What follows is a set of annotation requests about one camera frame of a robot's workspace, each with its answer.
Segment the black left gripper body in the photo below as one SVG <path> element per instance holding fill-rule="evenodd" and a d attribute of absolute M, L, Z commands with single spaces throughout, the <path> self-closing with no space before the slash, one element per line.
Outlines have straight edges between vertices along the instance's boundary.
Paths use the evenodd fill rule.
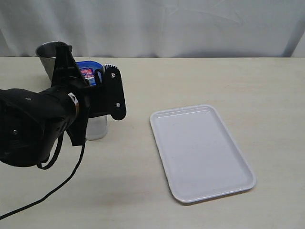
<path fill-rule="evenodd" d="M 67 128 L 73 146 L 81 146 L 86 141 L 89 118 L 110 115 L 120 121 L 126 116 L 126 103 L 120 70 L 106 64 L 100 70 L 102 81 L 95 86 L 84 86 L 74 91 L 79 102 L 79 112 L 75 121 Z"/>

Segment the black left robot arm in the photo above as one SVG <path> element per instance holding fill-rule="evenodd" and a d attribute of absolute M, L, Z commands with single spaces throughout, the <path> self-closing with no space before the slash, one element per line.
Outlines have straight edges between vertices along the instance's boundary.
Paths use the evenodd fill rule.
<path fill-rule="evenodd" d="M 14 167 L 45 163 L 64 133 L 73 146 L 86 141 L 90 118 L 126 116 L 120 70 L 111 64 L 98 71 L 91 86 L 82 75 L 71 46 L 55 48 L 50 88 L 41 92 L 7 89 L 0 92 L 0 160 Z"/>

